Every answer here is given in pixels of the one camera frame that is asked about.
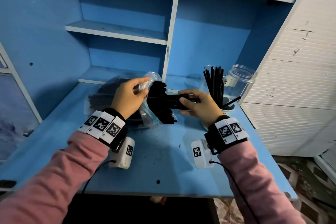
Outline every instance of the blue table surface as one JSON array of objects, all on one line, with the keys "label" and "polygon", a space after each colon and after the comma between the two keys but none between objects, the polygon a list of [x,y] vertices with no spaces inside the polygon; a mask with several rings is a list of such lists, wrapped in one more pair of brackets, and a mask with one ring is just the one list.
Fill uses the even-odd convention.
[{"label": "blue table surface", "polygon": [[[16,180],[14,189],[17,189],[44,167],[56,150],[65,148],[68,137],[87,118],[83,112],[86,96],[94,93],[99,86],[79,83],[0,167],[0,179]],[[130,168],[101,168],[86,191],[106,194],[233,196],[221,166],[202,170],[195,167],[191,142],[204,139],[205,131],[197,118],[181,116],[176,112],[178,122],[173,125],[130,131],[129,136],[135,140]],[[297,198],[243,111],[236,108],[230,116],[236,117],[249,133],[260,161],[273,174],[280,190]]]}]

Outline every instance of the clear plastic jar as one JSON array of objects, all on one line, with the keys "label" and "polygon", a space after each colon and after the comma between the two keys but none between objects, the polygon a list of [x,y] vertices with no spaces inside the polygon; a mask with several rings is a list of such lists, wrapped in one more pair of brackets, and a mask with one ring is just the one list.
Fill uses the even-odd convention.
[{"label": "clear plastic jar", "polygon": [[224,99],[229,101],[243,96],[249,85],[254,84],[258,73],[243,65],[233,65],[224,79]]}]

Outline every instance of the hand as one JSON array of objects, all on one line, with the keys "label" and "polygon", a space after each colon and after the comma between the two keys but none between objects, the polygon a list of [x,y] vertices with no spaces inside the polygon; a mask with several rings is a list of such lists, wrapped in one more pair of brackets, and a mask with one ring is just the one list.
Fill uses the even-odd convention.
[{"label": "hand", "polygon": [[201,100],[199,104],[193,103],[186,98],[180,98],[180,102],[191,111],[180,110],[181,114],[198,117],[203,121],[206,127],[214,124],[216,120],[223,115],[218,105],[212,99],[210,94],[199,90],[180,90],[179,94],[192,94]]},{"label": "hand", "polygon": [[147,82],[149,77],[135,78],[120,84],[115,92],[111,108],[119,112],[125,120],[135,113],[141,106],[142,101],[148,94],[148,89],[143,89],[139,92],[138,89],[133,89],[134,86]]}]

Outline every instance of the pink long-sleeve shirt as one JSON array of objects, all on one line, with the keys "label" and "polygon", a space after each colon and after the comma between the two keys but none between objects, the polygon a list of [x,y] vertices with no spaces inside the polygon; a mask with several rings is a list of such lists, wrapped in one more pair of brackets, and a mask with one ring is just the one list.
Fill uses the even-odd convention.
[{"label": "pink long-sleeve shirt", "polygon": [[[51,161],[12,196],[0,203],[0,223],[61,223],[73,196],[107,157],[109,148],[88,134],[76,131],[69,146],[53,154]],[[232,173],[260,223],[305,224],[258,161],[249,141],[223,151],[221,163]],[[250,210],[230,180],[245,223],[255,223]]]}]

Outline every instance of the patterned carpet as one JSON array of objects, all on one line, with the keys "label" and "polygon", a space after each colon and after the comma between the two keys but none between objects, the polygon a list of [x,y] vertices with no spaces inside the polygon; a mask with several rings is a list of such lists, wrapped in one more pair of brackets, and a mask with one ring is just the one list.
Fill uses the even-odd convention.
[{"label": "patterned carpet", "polygon": [[[274,156],[299,200],[292,201],[307,224],[336,224],[336,186],[313,162]],[[220,224],[242,224],[244,218],[233,198],[214,199]]]}]

